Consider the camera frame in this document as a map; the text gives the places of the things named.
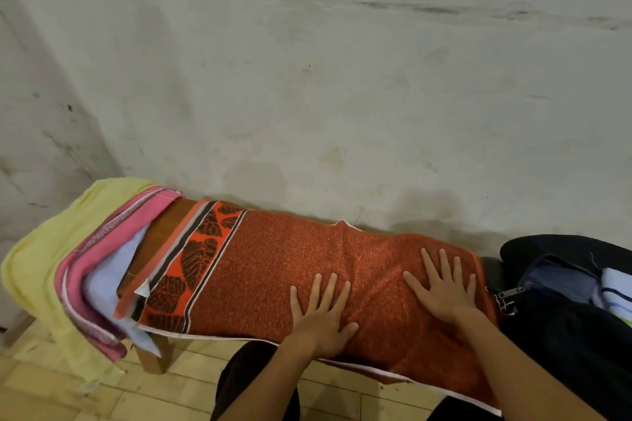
pink towel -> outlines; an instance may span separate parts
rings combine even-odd
[[[166,186],[153,186],[138,194],[70,253],[55,273],[55,290],[68,317],[112,361],[126,353],[120,343],[124,335],[86,303],[81,291],[83,278],[181,196],[180,192]]]

blue fabric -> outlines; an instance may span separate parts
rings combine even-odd
[[[632,326],[632,276],[605,268],[601,275],[601,293],[608,311]]]
[[[544,286],[557,291],[574,302],[590,303],[597,287],[597,280],[592,275],[573,268],[566,268],[548,260],[536,266],[529,274],[525,288]]]
[[[148,227],[149,225],[138,230],[130,241],[99,263],[97,268],[85,278],[83,293],[90,305],[127,334],[134,345],[159,357],[160,350],[146,331],[136,326],[133,321],[114,318],[118,303],[116,288],[130,266],[131,259]]]

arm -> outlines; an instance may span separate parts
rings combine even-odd
[[[446,252],[439,250],[441,277],[430,255],[422,250],[431,289],[407,271],[404,279],[428,311],[456,325],[476,353],[492,391],[508,421],[605,421],[594,409],[552,377],[504,336],[474,304],[476,277],[463,287],[461,260],[454,258],[454,273]]]
[[[327,289],[320,300],[320,281],[314,277],[307,312],[290,288],[290,307],[294,328],[279,346],[268,365],[241,395],[226,409],[218,421],[280,421],[288,408],[298,379],[309,363],[316,358],[330,358],[342,352],[345,344],[358,331],[358,324],[347,325],[340,333],[340,317],[351,290],[345,282],[333,308],[337,276],[332,273]]]

white wall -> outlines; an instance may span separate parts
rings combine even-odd
[[[94,180],[119,174],[16,0],[0,0],[0,261]],[[0,327],[19,312],[0,285]]]
[[[632,246],[632,0],[22,1],[127,174],[481,253]]]

hand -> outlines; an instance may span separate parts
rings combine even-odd
[[[432,264],[431,256],[426,249],[422,249],[423,265],[426,267],[431,289],[423,288],[422,284],[411,273],[404,272],[404,280],[410,286],[422,305],[433,315],[446,323],[454,324],[455,313],[462,308],[476,308],[474,295],[476,294],[476,275],[470,275],[467,289],[463,288],[461,259],[454,257],[454,273],[447,262],[446,251],[438,251],[441,261],[441,277]]]
[[[295,346],[307,350],[311,359],[336,356],[343,351],[347,341],[358,331],[358,323],[351,323],[345,326],[340,333],[338,332],[340,317],[347,304],[352,284],[350,282],[344,283],[344,288],[336,300],[336,304],[329,309],[334,298],[337,279],[336,273],[332,273],[319,304],[322,275],[319,273],[314,277],[309,306],[305,314],[303,314],[298,297],[296,297],[296,287],[292,286],[289,289],[289,304],[292,309],[294,328],[284,343],[293,343]]]

